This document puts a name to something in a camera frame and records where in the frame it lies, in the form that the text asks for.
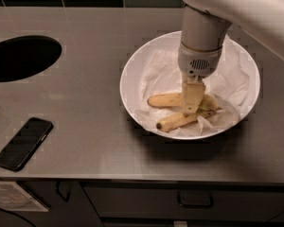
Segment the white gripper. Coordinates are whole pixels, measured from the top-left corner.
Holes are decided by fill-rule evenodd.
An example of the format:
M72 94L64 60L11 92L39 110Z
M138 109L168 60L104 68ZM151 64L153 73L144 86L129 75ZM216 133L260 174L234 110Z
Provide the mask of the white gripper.
M222 48L197 51L180 43L178 65L182 73L182 108L185 114L195 114L203 100L205 85L202 79L217 69Z

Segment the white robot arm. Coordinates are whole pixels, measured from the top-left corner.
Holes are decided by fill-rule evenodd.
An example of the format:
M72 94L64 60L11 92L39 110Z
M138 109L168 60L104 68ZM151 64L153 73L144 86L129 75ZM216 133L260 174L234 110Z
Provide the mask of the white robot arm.
M231 25L284 61L284 0L182 0L186 6L178 65L183 75L186 114L197 111L204 95L203 79L216 70Z

